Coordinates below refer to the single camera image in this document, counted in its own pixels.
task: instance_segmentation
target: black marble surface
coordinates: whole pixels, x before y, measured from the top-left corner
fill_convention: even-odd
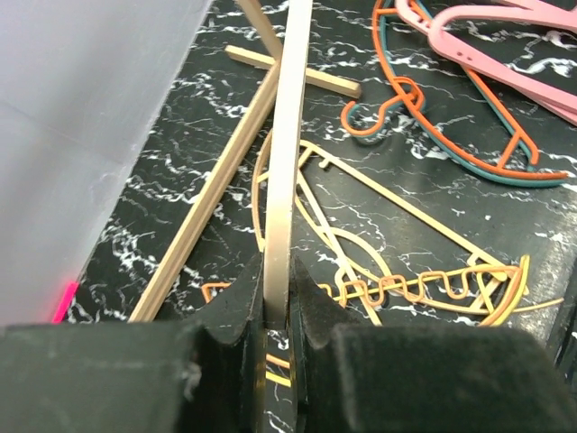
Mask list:
[[[435,12],[446,7],[424,3]],[[289,2],[267,0],[263,4],[278,35],[283,36]],[[361,112],[369,121],[375,118],[380,103],[393,96],[372,47],[371,9],[372,2],[315,3],[309,52],[311,67],[362,83]],[[577,94],[575,34],[534,25],[469,22],[460,36],[515,65],[518,71]],[[394,20],[388,37],[397,73],[411,77],[426,92],[429,119],[461,146],[495,161],[508,134],[463,71],[434,54],[426,38],[400,20]],[[69,322],[126,320],[130,316],[264,77],[262,70],[230,60],[224,53],[228,43],[264,52],[258,35],[234,2],[216,0],[100,236],[69,309]],[[319,88],[307,87],[302,135],[501,261],[517,263],[522,254],[530,254],[530,294],[522,305],[562,297],[577,256],[577,127],[519,93],[488,82],[536,141],[541,151],[539,167],[569,171],[567,183],[555,189],[515,189],[474,177],[448,160],[405,109],[393,117],[382,141],[360,145],[340,126],[339,115],[349,99]],[[250,183],[270,124],[269,119],[227,188],[159,319],[190,316],[204,305],[203,283],[232,281],[257,252]],[[368,241],[394,272],[411,276],[463,267],[468,256],[464,250],[339,170],[323,171],[309,164],[304,174],[331,224]],[[356,247],[344,247],[376,271]],[[334,281],[334,255],[299,214],[294,250],[317,281]],[[359,304],[352,303],[350,308],[362,314]],[[559,310],[572,310],[572,303],[514,315],[508,325],[523,328],[545,342]],[[385,323],[475,323],[475,318],[409,306],[402,299],[393,299],[380,316]],[[285,336],[272,333],[271,342],[286,358]],[[270,387],[270,431],[292,431],[289,404],[286,388]]]

